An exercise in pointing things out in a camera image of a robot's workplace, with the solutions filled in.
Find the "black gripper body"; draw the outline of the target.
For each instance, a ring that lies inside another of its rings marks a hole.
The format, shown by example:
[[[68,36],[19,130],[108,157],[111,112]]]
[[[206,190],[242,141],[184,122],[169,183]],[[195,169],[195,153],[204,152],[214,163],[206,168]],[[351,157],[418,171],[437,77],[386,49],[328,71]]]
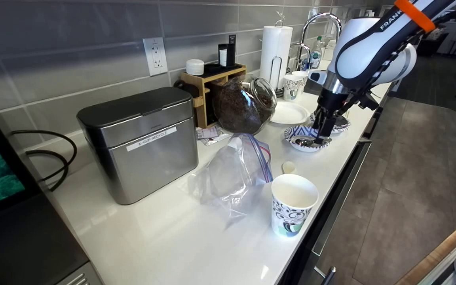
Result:
[[[367,84],[351,85],[329,69],[313,71],[312,82],[320,85],[313,120],[321,119],[321,126],[361,101],[369,90]]]

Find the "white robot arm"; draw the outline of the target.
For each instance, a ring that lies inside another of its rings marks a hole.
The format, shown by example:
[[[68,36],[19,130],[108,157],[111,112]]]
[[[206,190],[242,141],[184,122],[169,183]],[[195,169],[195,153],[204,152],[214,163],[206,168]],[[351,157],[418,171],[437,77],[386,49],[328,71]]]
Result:
[[[374,85],[394,82],[416,62],[412,41],[456,19],[456,0],[394,0],[381,17],[345,24],[326,69],[310,71],[321,85],[313,112],[313,141],[324,145],[336,122],[353,106],[378,109]]]

